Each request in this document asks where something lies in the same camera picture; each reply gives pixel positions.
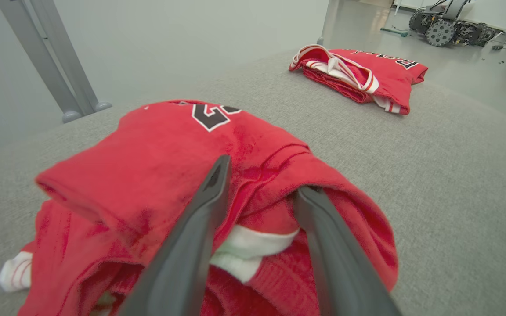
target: red jersey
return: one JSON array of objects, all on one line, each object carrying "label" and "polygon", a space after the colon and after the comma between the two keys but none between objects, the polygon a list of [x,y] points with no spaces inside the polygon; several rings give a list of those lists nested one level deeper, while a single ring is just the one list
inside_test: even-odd
[{"label": "red jersey", "polygon": [[376,102],[386,112],[410,112],[411,85],[423,82],[428,67],[412,60],[362,52],[326,50],[320,45],[302,48],[289,66],[359,103]]},{"label": "red jersey", "polygon": [[228,212],[203,315],[319,314],[290,195],[308,184],[324,188],[393,288],[397,254],[384,214],[307,144],[237,108],[168,101],[130,112],[100,143],[38,175],[52,200],[25,248],[34,252],[32,287],[19,314],[87,315],[104,292],[120,304],[222,154],[231,156]]}]

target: gray floor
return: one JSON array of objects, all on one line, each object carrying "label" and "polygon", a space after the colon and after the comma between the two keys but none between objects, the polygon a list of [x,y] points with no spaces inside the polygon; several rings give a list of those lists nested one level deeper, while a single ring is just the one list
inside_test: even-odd
[{"label": "gray floor", "polygon": [[350,48],[380,52],[418,61],[429,67],[425,81],[470,96],[506,114],[506,50],[485,48],[434,47],[414,32],[405,38],[380,28],[407,29],[410,12],[340,1],[336,16],[329,18],[327,48]]}]

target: gray fabric surface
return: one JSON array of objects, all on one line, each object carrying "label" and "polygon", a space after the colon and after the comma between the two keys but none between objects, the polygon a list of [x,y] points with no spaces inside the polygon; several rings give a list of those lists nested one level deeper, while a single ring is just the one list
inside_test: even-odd
[{"label": "gray fabric surface", "polygon": [[[307,142],[367,192],[394,229],[393,294],[405,315],[506,315],[506,116],[428,82],[414,86],[409,116],[388,114],[287,72],[291,56],[165,100],[247,110]],[[44,200],[34,176],[104,138],[134,106],[116,104],[0,150],[0,268],[34,237]],[[0,315],[15,314],[25,297],[0,290]]]}]

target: metal frame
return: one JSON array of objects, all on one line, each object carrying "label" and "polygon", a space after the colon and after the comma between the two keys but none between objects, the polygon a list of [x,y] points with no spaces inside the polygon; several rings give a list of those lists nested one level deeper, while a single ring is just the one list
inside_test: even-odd
[{"label": "metal frame", "polygon": [[[52,58],[44,40],[38,33],[24,0],[0,0],[0,9],[34,68],[64,112],[62,121],[70,122],[110,108],[112,104],[109,102],[97,100],[62,23],[54,0],[31,0],[30,3],[48,36],[57,60]],[[64,70],[66,78],[60,73],[57,64]],[[73,91],[68,87],[66,80],[71,84]]]}]

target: folded red jersey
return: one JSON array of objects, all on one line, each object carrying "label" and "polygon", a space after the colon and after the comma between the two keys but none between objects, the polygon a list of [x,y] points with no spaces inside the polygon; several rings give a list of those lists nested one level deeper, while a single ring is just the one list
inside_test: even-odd
[{"label": "folded red jersey", "polygon": [[36,217],[22,316],[88,315],[104,293],[129,294],[222,154],[228,212],[213,241],[202,315],[319,314],[307,237],[290,193],[323,187],[388,290],[394,237],[379,207],[291,134],[201,101],[143,106],[94,147],[36,178],[52,198]]},{"label": "folded red jersey", "polygon": [[411,85],[423,82],[428,67],[412,60],[362,52],[326,50],[320,45],[302,48],[289,70],[337,90],[359,103],[376,102],[386,112],[410,112]]}]

